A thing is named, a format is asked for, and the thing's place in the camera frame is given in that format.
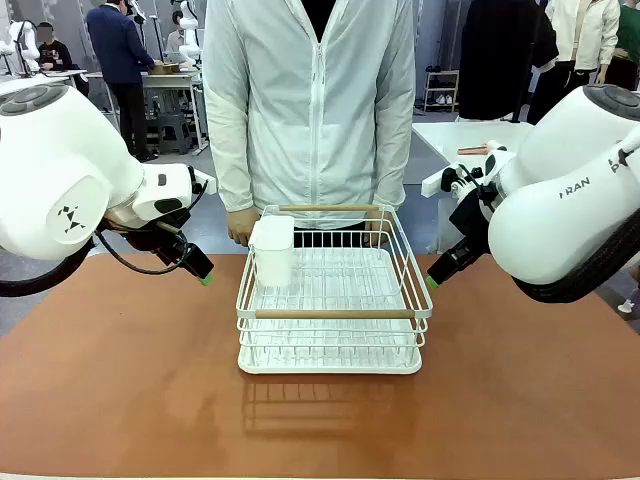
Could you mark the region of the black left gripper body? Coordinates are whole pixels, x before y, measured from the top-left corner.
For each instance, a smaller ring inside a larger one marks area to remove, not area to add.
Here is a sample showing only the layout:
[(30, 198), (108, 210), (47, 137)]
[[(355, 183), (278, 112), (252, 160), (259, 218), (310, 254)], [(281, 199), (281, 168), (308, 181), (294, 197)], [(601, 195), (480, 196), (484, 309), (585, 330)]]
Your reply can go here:
[(180, 265), (189, 252), (189, 243), (178, 227), (154, 222), (145, 229), (132, 230), (124, 239), (136, 250), (154, 254), (165, 266)]

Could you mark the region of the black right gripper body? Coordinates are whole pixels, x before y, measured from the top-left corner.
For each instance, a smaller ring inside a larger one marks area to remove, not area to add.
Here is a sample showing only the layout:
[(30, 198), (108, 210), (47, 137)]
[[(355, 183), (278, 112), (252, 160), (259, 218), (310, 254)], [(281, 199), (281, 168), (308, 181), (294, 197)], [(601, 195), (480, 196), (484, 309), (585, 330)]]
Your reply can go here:
[(482, 211), (484, 204), (476, 190), (468, 193), (449, 216), (450, 223), (459, 231), (462, 238), (455, 244), (458, 252), (489, 254), (489, 220)]

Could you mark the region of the person's right hand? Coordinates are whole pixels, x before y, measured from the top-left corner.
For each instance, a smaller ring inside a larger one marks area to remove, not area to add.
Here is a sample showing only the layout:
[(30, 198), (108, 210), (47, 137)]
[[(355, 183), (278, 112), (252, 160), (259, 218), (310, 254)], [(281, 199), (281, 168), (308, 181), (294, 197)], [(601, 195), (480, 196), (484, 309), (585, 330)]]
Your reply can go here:
[(250, 207), (241, 211), (227, 213), (228, 236), (236, 244), (247, 247), (260, 211)]

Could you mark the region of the person's left hand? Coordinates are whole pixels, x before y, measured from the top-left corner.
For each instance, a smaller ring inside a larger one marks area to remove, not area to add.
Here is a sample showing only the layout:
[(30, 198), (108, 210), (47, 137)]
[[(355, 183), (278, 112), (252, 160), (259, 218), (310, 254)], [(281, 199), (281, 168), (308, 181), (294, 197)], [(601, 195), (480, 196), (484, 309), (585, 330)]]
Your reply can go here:
[(367, 247), (382, 247), (389, 241), (393, 222), (386, 217), (369, 218), (365, 221), (362, 242)]

